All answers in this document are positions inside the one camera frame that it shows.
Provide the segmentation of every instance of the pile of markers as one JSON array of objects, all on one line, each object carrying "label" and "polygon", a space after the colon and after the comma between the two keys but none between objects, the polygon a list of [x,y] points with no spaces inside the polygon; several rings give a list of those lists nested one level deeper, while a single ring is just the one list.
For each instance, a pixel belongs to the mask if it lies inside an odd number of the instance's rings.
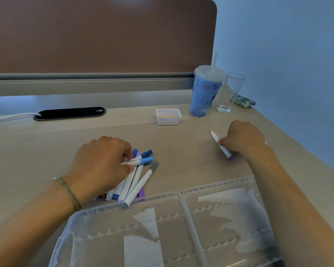
[{"label": "pile of markers", "polygon": [[117,200],[117,202],[122,202],[122,207],[127,208],[130,206],[131,202],[138,197],[144,197],[143,186],[150,178],[152,173],[158,167],[158,162],[154,162],[150,169],[145,173],[145,175],[140,179],[141,173],[143,171],[143,166],[153,162],[152,150],[147,152],[139,153],[137,149],[134,149],[133,159],[123,162],[121,164],[129,164],[134,166],[134,171],[129,173],[126,178],[117,185],[113,190],[107,193],[106,201],[111,201],[112,199]]}]

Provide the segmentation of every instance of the cable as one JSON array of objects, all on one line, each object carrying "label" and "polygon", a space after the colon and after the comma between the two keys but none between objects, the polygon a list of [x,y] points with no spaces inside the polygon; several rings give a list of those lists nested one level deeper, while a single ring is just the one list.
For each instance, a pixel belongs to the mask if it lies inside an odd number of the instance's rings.
[{"label": "cable", "polygon": [[39,114],[39,113],[28,112],[28,113],[20,113],[20,114],[15,114],[15,115],[10,115],[10,116],[1,117],[1,118],[0,118],[0,121],[2,121],[2,120],[7,120],[7,119],[11,119],[11,118],[16,118],[16,117],[20,117],[20,116],[27,116],[27,115],[41,116],[41,114]]}]

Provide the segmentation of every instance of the blue cup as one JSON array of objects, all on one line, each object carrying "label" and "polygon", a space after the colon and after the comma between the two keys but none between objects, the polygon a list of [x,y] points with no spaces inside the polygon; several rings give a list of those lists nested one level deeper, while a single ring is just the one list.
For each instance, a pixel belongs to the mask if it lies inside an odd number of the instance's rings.
[{"label": "blue cup", "polygon": [[189,113],[195,117],[204,117],[226,79],[227,75],[217,67],[211,65],[197,67],[194,71]]}]

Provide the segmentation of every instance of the clear glass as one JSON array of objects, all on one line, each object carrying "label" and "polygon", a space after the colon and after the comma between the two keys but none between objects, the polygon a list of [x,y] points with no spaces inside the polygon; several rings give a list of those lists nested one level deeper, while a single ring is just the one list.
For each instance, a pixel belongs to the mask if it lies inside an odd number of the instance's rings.
[{"label": "clear glass", "polygon": [[219,112],[230,112],[234,104],[241,86],[243,85],[245,77],[237,73],[228,73],[227,80],[220,90],[221,95],[217,104]]}]

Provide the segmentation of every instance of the white sticker residue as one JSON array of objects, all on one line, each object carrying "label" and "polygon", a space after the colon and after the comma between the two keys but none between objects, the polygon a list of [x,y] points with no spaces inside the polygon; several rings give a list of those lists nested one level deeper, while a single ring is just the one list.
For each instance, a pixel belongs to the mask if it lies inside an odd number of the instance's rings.
[{"label": "white sticker residue", "polygon": [[235,247],[238,253],[248,253],[276,246],[267,213],[255,198],[254,190],[250,189],[245,193],[245,189],[243,192],[236,189],[225,191],[228,193],[224,193],[226,195],[224,200],[222,199],[223,194],[220,192],[203,196],[207,197],[203,198],[203,201],[230,203],[229,205],[215,206],[209,213],[210,216],[230,220],[230,222],[222,224],[219,230],[232,229],[241,236]]},{"label": "white sticker residue", "polygon": [[218,193],[197,197],[198,202],[231,202],[245,196],[245,188],[235,188]]},{"label": "white sticker residue", "polygon": [[125,267],[163,267],[161,244],[149,239],[128,235],[124,236]]},{"label": "white sticker residue", "polygon": [[153,238],[159,237],[154,208],[145,208],[142,212],[132,217],[141,223],[141,225],[151,233]]}]

